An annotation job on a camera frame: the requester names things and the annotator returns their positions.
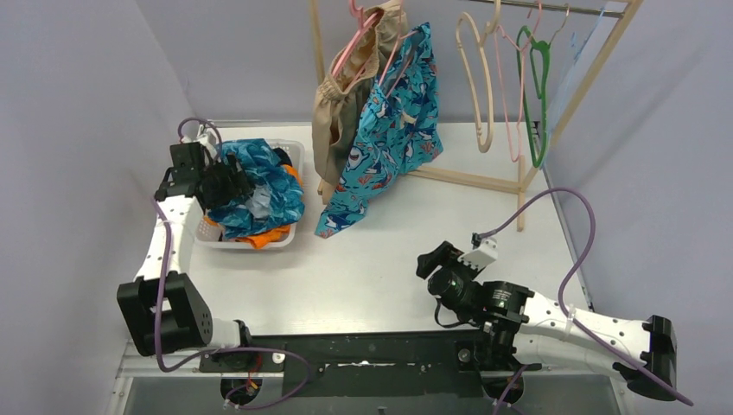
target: laundry basket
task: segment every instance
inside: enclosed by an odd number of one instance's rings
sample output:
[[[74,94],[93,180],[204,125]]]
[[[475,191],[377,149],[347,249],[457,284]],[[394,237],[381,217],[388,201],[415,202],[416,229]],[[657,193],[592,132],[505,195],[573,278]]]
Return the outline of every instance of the laundry basket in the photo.
[[[297,170],[298,175],[303,178],[303,159],[305,158],[305,147],[297,141],[291,140],[265,140],[273,149],[283,149],[290,160],[293,162],[293,167]],[[262,250],[266,249],[277,249],[287,246],[293,241],[296,234],[297,223],[290,225],[290,232],[284,235],[279,241],[271,242]],[[223,239],[223,229],[221,227],[211,225],[205,220],[199,222],[199,227],[196,229],[196,243],[203,246],[209,246],[216,249],[240,249],[253,251],[254,247],[245,242],[237,242],[234,240]]]

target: blue cloth in basket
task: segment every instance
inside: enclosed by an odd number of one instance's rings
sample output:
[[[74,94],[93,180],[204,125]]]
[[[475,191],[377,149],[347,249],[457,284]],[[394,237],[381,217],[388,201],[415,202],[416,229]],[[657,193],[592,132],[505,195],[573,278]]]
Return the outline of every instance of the blue cloth in basket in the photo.
[[[375,78],[339,185],[316,227],[328,238],[364,218],[369,200],[399,175],[432,161],[443,151],[437,134],[438,92],[430,24],[414,29],[389,66],[385,82]],[[396,79],[407,65],[404,74]],[[386,93],[395,85],[389,98]]]
[[[297,179],[278,166],[280,157],[262,138],[226,141],[222,154],[234,153],[247,176],[258,188],[270,192],[270,215],[257,219],[245,206],[244,196],[208,212],[211,220],[225,227],[224,238],[244,238],[298,222],[303,217],[303,188]]]

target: screw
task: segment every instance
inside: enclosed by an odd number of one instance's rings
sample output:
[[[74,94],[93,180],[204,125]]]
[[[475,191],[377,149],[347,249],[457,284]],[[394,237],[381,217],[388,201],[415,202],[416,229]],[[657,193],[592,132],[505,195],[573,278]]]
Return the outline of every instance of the screw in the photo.
[[[460,352],[458,352],[458,360],[462,361],[463,363],[468,363],[471,361],[471,351],[467,348],[462,349]]]

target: table top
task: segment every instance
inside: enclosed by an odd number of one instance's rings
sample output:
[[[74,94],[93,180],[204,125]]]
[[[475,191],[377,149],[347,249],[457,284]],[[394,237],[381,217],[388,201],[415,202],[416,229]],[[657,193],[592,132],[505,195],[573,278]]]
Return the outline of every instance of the table top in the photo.
[[[480,154],[473,124],[440,124],[445,152],[429,165],[516,180],[506,129],[503,123],[496,127],[491,150]],[[472,233],[497,227],[517,209],[516,195],[403,176],[370,202],[364,220],[322,239],[314,235],[324,206],[316,193],[320,178],[313,166],[310,125],[253,124],[221,128],[221,133],[225,140],[279,138],[306,148],[300,172],[306,211],[290,245],[260,252],[194,248],[190,277],[212,314],[244,321],[253,335],[439,330],[433,321],[435,299],[415,276],[417,256],[444,240],[469,250]],[[546,188],[538,177],[527,199]],[[499,260],[477,281],[503,280],[557,296],[572,259],[549,196],[526,211],[524,232],[510,226],[496,239]],[[586,308],[576,278],[565,298]],[[441,320],[454,322],[456,317],[443,310]]]

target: gray backdrop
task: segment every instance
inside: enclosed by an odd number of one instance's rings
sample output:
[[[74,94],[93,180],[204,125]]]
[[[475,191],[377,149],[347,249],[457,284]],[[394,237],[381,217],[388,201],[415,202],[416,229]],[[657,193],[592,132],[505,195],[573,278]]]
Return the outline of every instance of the gray backdrop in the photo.
[[[640,413],[733,413],[730,294],[733,3],[646,0],[547,166],[596,210],[583,277],[596,310],[672,319],[679,390]],[[576,250],[582,205],[561,198]]]
[[[307,0],[137,0],[186,92],[194,111],[210,118],[258,118],[270,121],[309,120],[317,87]],[[360,0],[374,5],[380,0]],[[574,0],[576,6],[600,8],[602,0]],[[354,35],[355,20],[346,0],[319,0],[326,68],[336,53]],[[455,27],[461,12],[468,11],[483,26],[494,6],[466,0],[405,0],[411,25],[430,22],[433,28],[440,72],[441,120],[473,120],[468,83],[456,49]],[[526,20],[527,9],[504,6],[501,21],[516,38]],[[538,38],[549,40],[560,27],[564,13],[545,12]],[[570,33],[585,37],[595,16],[570,15],[552,50],[548,91],[554,93],[567,58]],[[480,71],[478,54],[467,31],[463,42],[474,76]],[[494,115],[503,119],[500,88],[494,58],[494,41],[488,40],[494,82]],[[511,119],[519,110],[519,76],[516,53],[504,40],[500,53],[507,106]],[[484,88],[479,80],[479,91]],[[539,114],[539,101],[528,95],[532,113]],[[486,111],[482,104],[481,111]]]
[[[0,2],[0,413],[100,414],[191,113],[133,0]]]

